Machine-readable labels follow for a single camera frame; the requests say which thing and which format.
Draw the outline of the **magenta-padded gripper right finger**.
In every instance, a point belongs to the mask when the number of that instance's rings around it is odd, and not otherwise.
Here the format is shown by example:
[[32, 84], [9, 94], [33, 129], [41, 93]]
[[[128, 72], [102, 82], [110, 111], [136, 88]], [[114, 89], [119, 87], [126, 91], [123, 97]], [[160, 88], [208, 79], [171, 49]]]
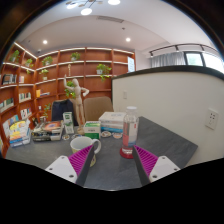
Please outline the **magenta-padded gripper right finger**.
[[134, 146], [132, 155], [143, 186], [180, 170], [168, 157], [157, 157], [137, 145]]

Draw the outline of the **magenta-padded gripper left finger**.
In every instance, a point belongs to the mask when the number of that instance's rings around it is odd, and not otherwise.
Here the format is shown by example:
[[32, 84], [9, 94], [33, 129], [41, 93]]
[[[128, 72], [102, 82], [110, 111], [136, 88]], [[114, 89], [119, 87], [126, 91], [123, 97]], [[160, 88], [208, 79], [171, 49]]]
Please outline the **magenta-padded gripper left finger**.
[[69, 157], [64, 155], [58, 157], [46, 168], [46, 171], [79, 186], [83, 186], [85, 184], [93, 156], [94, 149], [93, 146], [90, 145]]

